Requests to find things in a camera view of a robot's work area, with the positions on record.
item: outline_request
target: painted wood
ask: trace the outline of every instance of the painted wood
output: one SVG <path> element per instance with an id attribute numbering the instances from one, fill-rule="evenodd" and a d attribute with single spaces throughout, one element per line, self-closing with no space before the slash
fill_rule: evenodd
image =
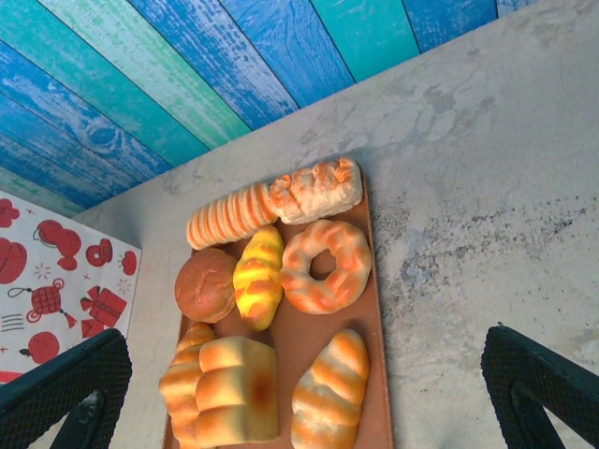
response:
<path id="1" fill-rule="evenodd" d="M 40 0 L 212 149 L 250 129 L 126 0 Z"/>
<path id="2" fill-rule="evenodd" d="M 497 15 L 503 17 L 511 12 L 532 5 L 536 0 L 496 0 Z"/>
<path id="3" fill-rule="evenodd" d="M 17 49 L 169 164 L 177 166 L 208 151 L 36 0 L 3 0 L 0 40 Z"/>
<path id="4" fill-rule="evenodd" d="M 356 81 L 419 54 L 399 0 L 312 0 Z"/>
<path id="5" fill-rule="evenodd" d="M 69 201 L 86 209 L 110 197 L 105 191 L 74 176 L 53 161 L 0 134 L 0 167 L 51 192 L 60 192 Z"/>
<path id="6" fill-rule="evenodd" d="M 221 0 L 301 107 L 354 83 L 310 0 Z"/>
<path id="7" fill-rule="evenodd" d="M 98 191 L 106 192 L 110 196 L 118 195 L 139 184 L 120 168 L 1 94 L 0 134 L 54 162 L 73 176 L 87 180 Z"/>
<path id="8" fill-rule="evenodd" d="M 67 198 L 15 175 L 3 167 L 0 167 L 0 191 L 69 218 L 84 211 L 84 208 Z"/>
<path id="9" fill-rule="evenodd" d="M 8 45 L 0 42 L 0 93 L 143 182 L 172 168 Z"/>
<path id="10" fill-rule="evenodd" d="M 256 129 L 298 108 L 218 0 L 129 0 Z"/>
<path id="11" fill-rule="evenodd" d="M 497 19 L 495 0 L 403 0 L 421 51 Z"/>

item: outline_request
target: brown bun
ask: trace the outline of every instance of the brown bun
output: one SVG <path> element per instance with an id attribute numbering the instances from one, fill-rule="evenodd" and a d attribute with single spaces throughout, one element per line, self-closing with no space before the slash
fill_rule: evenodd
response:
<path id="1" fill-rule="evenodd" d="M 206 248 L 192 255 L 175 281 L 175 298 L 183 315 L 216 323 L 235 307 L 233 271 L 237 260 L 222 250 Z"/>

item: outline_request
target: twisted bread roll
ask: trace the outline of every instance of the twisted bread roll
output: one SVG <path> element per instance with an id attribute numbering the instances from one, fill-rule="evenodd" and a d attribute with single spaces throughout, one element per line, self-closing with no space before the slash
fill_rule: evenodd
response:
<path id="1" fill-rule="evenodd" d="M 345 329 L 332 338 L 293 392 L 295 449 L 351 449 L 361 415 L 369 362 L 362 338 Z"/>
<path id="2" fill-rule="evenodd" d="M 189 328 L 179 344 L 175 357 L 159 382 L 172 424 L 172 433 L 181 449 L 198 449 L 195 423 L 199 415 L 196 405 L 196 385 L 202 376 L 199 350 L 214 340 L 212 329 L 197 323 Z"/>
<path id="3" fill-rule="evenodd" d="M 269 187 L 257 182 L 196 210 L 187 222 L 187 241 L 195 250 L 250 237 L 276 221 Z"/>
<path id="4" fill-rule="evenodd" d="M 312 259 L 328 249 L 337 267 L 324 281 L 310 276 Z M 285 246 L 281 285 L 293 306 L 307 313 L 334 313 L 350 306 L 366 287 L 373 266 L 362 231 L 346 222 L 318 220 Z"/>
<path id="5" fill-rule="evenodd" d="M 281 221 L 288 225 L 309 223 L 352 209 L 362 199 L 359 167 L 341 157 L 301 168 L 277 178 L 270 187 L 270 199 Z"/>

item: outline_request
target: stone surface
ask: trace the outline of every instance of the stone surface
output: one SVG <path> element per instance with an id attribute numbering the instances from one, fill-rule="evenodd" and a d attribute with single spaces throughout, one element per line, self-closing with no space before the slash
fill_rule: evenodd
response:
<path id="1" fill-rule="evenodd" d="M 372 193 L 398 447 L 504 447 L 479 368 L 499 321 L 598 372 L 597 4 L 541 0 L 80 215 L 143 248 L 113 447 L 161 444 L 194 209 L 337 153 Z"/>

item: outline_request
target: brown tray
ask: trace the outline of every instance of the brown tray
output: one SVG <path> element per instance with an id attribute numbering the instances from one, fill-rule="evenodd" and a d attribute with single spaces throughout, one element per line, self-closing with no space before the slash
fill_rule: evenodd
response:
<path id="1" fill-rule="evenodd" d="M 353 209 L 329 217 L 332 221 L 346 221 L 364 232 L 373 253 L 373 231 L 368 203 L 368 190 L 364 182 L 364 199 Z M 289 225 L 278 221 L 275 226 L 281 232 L 285 244 L 307 227 L 307 224 Z M 249 239 L 223 245 L 221 248 L 236 258 L 241 257 Z M 311 273 L 324 279 L 335 268 L 335 259 L 329 252 L 316 257 Z M 179 340 L 193 322 L 182 317 Z M 231 448 L 292 449 L 291 397 L 301 374 L 306 371 L 339 330 L 351 327 L 366 342 L 370 359 L 370 375 L 362 404 L 362 416 L 358 425 L 355 449 L 393 447 L 391 412 L 387 391 L 387 370 L 383 343 L 383 328 L 376 285 L 376 264 L 362 296 L 350 307 L 331 315 L 312 315 L 296 310 L 285 297 L 270 327 L 259 333 L 252 332 L 241 320 L 237 308 L 222 321 L 213 325 L 218 337 L 243 335 L 274 346 L 279 376 L 279 419 L 281 436 L 266 443 L 235 444 Z M 167 419 L 163 449 L 179 449 L 172 434 L 170 417 Z"/>

